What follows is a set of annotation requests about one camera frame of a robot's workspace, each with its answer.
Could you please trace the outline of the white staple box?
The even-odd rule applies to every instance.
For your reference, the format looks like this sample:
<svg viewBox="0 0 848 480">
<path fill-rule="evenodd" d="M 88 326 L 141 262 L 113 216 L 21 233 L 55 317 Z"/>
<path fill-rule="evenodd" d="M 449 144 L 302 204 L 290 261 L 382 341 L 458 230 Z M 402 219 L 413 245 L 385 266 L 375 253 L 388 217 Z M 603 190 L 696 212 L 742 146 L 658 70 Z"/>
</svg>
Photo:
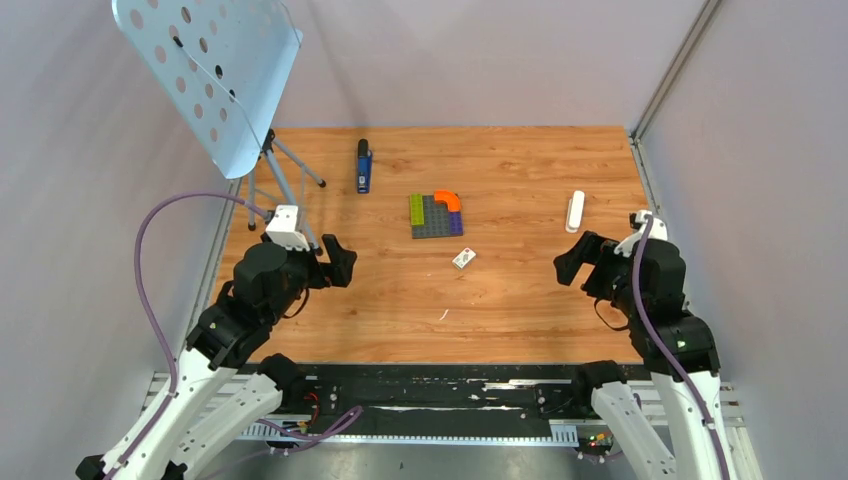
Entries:
<svg viewBox="0 0 848 480">
<path fill-rule="evenodd" d="M 452 260 L 452 264 L 458 269 L 463 270 L 476 257 L 476 252 L 471 248 L 464 248 Z"/>
</svg>

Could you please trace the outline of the blue black stapler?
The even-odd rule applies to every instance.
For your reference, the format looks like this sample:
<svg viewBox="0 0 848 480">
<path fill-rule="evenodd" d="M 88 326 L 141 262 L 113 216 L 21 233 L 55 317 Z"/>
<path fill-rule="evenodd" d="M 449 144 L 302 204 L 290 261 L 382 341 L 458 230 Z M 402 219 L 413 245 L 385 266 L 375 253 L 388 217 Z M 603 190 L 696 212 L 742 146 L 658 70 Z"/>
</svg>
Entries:
<svg viewBox="0 0 848 480">
<path fill-rule="evenodd" d="M 367 139 L 361 138 L 357 144 L 357 192 L 368 194 L 371 186 L 373 153 Z"/>
</svg>

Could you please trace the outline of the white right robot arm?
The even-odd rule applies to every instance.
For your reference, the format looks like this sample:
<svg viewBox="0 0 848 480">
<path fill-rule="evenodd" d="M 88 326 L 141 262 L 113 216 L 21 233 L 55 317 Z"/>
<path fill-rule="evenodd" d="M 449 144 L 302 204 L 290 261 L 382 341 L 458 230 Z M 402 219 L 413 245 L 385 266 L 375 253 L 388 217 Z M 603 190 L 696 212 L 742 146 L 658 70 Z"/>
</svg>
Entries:
<svg viewBox="0 0 848 480">
<path fill-rule="evenodd" d="M 606 422 L 640 479 L 736 478 L 721 412 L 715 339 L 684 305 L 686 264 L 678 248 L 643 231 L 625 253 L 619 242 L 586 231 L 553 264 L 562 285 L 590 265 L 582 290 L 626 317 L 631 343 L 660 396 L 672 444 L 659 438 L 611 360 L 579 367 L 570 392 L 575 411 Z"/>
</svg>

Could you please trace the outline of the white stapler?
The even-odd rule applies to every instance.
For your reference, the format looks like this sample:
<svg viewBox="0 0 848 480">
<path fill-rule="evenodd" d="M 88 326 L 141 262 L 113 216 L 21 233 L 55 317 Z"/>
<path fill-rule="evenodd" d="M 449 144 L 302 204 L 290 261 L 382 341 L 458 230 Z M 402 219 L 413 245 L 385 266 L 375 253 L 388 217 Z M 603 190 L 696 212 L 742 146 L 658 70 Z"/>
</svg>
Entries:
<svg viewBox="0 0 848 480">
<path fill-rule="evenodd" d="M 572 193 L 567 205 L 565 231 L 567 233 L 577 233 L 580 229 L 583 211 L 585 206 L 586 195 L 582 190 L 575 190 Z"/>
</svg>

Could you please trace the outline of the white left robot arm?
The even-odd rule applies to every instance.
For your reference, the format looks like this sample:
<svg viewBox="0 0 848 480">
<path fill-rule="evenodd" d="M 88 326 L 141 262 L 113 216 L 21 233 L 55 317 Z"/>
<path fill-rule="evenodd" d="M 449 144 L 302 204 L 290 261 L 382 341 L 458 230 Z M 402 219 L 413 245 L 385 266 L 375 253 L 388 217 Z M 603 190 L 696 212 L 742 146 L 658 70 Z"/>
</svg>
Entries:
<svg viewBox="0 0 848 480">
<path fill-rule="evenodd" d="M 349 286 L 356 252 L 331 234 L 322 240 L 326 262 L 269 235 L 251 246 L 189 333 L 167 386 L 111 450 L 82 459 L 76 477 L 196 479 L 249 425 L 276 409 L 298 411 L 306 400 L 304 376 L 292 360 L 274 354 L 237 393 L 211 413 L 201 413 L 269 340 L 293 303 L 313 290 Z"/>
</svg>

